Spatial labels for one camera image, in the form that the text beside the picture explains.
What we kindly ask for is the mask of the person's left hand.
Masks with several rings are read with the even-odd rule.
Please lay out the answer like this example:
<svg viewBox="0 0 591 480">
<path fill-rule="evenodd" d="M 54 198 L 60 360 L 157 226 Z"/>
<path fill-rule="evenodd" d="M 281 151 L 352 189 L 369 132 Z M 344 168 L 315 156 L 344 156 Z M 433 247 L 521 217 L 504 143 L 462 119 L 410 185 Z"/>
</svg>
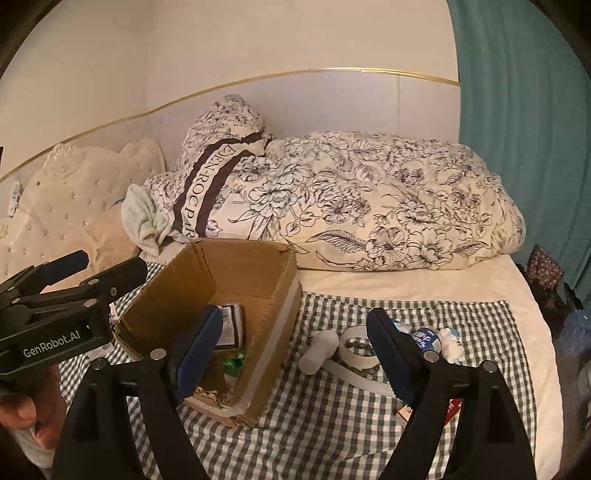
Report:
<svg viewBox="0 0 591 480">
<path fill-rule="evenodd" d="M 32 428 L 40 447 L 54 450 L 59 442 L 66 417 L 66 403 L 60 390 L 57 365 L 45 373 L 41 386 L 33 397 L 10 394 L 1 400 L 1 424 L 12 430 Z"/>
</svg>

